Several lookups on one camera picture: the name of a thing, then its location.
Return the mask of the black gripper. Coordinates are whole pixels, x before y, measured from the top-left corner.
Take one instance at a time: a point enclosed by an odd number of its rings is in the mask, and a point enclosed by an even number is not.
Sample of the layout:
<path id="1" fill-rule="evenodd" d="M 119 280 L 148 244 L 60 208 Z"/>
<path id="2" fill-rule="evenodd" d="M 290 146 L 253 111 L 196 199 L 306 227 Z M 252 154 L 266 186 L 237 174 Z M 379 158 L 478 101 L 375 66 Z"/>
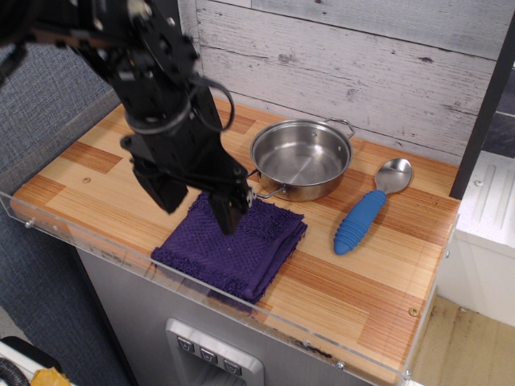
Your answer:
<path id="1" fill-rule="evenodd" d="M 166 213 L 183 202 L 189 187 L 211 193 L 209 204 L 220 230 L 232 235 L 253 193 L 247 171 L 221 145 L 222 123 L 212 94 L 196 86 L 179 94 L 168 114 L 128 110 L 134 134 L 121 141 L 132 155 L 133 172 L 141 187 Z"/>

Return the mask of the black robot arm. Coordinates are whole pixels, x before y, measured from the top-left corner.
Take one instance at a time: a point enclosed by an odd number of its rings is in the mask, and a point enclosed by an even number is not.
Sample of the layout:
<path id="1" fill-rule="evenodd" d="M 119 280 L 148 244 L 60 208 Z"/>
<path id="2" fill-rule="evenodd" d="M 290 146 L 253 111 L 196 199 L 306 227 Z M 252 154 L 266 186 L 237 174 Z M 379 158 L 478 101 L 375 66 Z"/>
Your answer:
<path id="1" fill-rule="evenodd" d="M 30 43 L 70 47 L 122 103 L 131 134 L 121 145 L 146 193 L 173 212 L 189 187 L 204 191 L 221 231 L 236 231 L 253 200 L 248 173 L 221 144 L 230 122 L 212 98 L 219 84 L 196 72 L 198 54 L 176 3 L 4 1 L 1 43 L 12 46 L 2 77 Z"/>

